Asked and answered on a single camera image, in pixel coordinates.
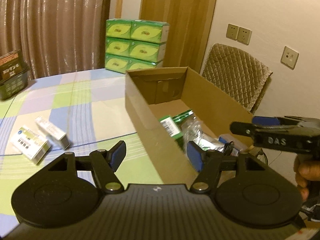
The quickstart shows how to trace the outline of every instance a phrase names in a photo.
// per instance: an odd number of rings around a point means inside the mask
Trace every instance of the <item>wall plate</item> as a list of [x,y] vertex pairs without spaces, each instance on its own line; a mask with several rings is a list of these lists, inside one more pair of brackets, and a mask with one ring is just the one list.
[[250,42],[251,34],[252,34],[252,31],[240,27],[240,28],[239,28],[239,33],[238,33],[237,41],[242,42],[242,43],[248,45],[249,42]]
[[294,69],[296,66],[299,53],[285,46],[281,57],[281,62],[287,65],[289,68]]
[[228,24],[227,38],[236,40],[238,37],[239,26]]

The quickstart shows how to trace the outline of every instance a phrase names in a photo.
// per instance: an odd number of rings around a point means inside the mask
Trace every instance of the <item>metal screw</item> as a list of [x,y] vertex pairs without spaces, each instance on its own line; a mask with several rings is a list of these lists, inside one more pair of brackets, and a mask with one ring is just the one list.
[[197,182],[193,184],[192,187],[197,191],[203,191],[203,190],[207,190],[209,188],[209,185],[206,184],[205,182]]
[[106,189],[111,191],[119,190],[121,189],[121,184],[117,182],[109,182],[108,184],[106,184]]

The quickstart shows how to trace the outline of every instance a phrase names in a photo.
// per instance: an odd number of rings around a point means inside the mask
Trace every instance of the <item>open cardboard box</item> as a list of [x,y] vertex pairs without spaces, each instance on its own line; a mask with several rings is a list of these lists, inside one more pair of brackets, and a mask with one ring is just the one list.
[[[231,134],[231,122],[252,119],[238,102],[187,67],[128,71],[125,105],[162,181],[188,187],[198,173],[158,120],[191,108],[203,121],[204,132],[218,137]],[[252,144],[249,137],[233,136],[248,146]]]

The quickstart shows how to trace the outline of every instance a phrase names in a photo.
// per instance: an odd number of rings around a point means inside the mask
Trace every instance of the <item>circular pad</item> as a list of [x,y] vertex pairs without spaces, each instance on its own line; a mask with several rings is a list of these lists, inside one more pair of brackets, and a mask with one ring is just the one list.
[[100,200],[98,189],[84,179],[63,173],[33,176],[15,190],[11,205],[20,222],[55,228],[93,213]]
[[215,201],[227,217],[254,228],[288,223],[299,213],[302,203],[300,193],[289,182],[253,175],[222,183]]

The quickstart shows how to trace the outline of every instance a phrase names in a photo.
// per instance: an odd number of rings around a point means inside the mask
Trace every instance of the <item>door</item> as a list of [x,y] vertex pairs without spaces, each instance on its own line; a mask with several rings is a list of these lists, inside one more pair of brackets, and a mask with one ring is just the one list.
[[199,72],[216,0],[142,0],[140,19],[168,22],[165,67],[189,66]]

